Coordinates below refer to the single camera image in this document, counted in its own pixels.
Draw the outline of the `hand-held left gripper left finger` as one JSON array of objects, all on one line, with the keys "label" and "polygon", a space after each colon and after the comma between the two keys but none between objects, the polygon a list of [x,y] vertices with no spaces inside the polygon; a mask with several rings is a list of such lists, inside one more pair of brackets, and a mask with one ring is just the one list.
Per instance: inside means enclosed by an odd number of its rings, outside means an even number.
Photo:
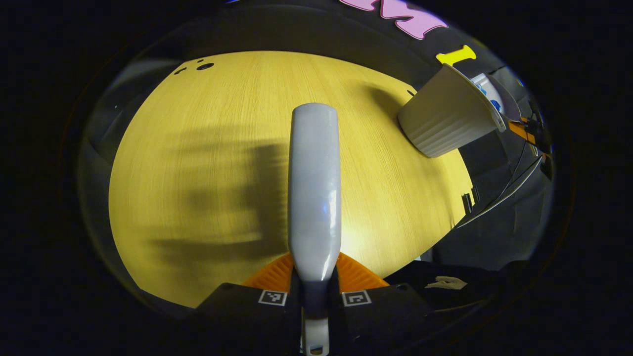
[{"label": "hand-held left gripper left finger", "polygon": [[298,342],[301,303],[291,255],[243,284],[222,283],[196,308],[196,321],[231,342]]}]

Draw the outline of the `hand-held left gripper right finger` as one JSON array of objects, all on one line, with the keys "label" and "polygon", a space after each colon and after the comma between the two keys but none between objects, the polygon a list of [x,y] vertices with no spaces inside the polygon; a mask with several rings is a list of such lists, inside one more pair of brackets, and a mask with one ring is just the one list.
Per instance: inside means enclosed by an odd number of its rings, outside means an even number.
[{"label": "hand-held left gripper right finger", "polygon": [[345,253],[330,293],[333,342],[409,342],[438,329],[438,315],[412,286],[389,284]]}]

